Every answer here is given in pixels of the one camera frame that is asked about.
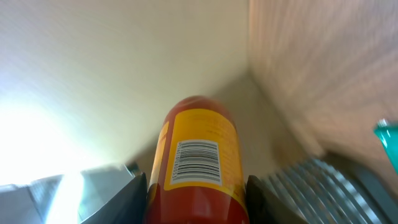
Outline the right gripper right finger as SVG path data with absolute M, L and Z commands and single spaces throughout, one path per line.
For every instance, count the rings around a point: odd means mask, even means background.
M 255 175 L 248 177 L 246 206 L 250 224 L 307 224 Z

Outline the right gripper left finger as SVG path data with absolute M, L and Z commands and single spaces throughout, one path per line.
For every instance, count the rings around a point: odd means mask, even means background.
M 142 173 L 81 224 L 142 224 L 146 204 L 147 178 Z

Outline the red yellow sauce bottle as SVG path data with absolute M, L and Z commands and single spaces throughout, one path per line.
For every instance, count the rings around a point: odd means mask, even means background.
M 238 133 L 219 102 L 191 96 L 164 119 L 144 223 L 249 223 Z

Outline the teal wet wipes pack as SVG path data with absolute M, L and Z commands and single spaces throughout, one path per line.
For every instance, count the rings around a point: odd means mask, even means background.
M 383 148 L 397 173 L 398 158 L 397 158 L 397 121 L 390 122 L 386 119 L 380 119 L 374 128 L 375 135 L 379 138 Z

